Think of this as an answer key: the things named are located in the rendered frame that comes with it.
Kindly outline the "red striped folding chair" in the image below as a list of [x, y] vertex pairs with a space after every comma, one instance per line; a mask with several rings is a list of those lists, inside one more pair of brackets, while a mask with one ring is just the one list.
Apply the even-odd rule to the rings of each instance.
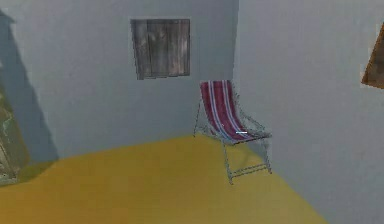
[[[193, 136], [199, 132], [217, 139], [222, 146], [224, 166], [230, 184], [233, 179], [261, 170], [272, 173], [265, 141], [272, 133], [251, 116], [247, 115], [238, 104], [239, 94], [231, 80], [210, 80], [199, 83], [200, 98], [195, 118]], [[264, 149], [264, 162], [261, 164], [231, 170], [227, 146], [261, 141]]]

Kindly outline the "brown framed picture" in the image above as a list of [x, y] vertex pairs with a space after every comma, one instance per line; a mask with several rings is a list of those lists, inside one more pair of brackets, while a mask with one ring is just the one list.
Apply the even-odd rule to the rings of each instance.
[[381, 24], [361, 83], [384, 89], [384, 22]]

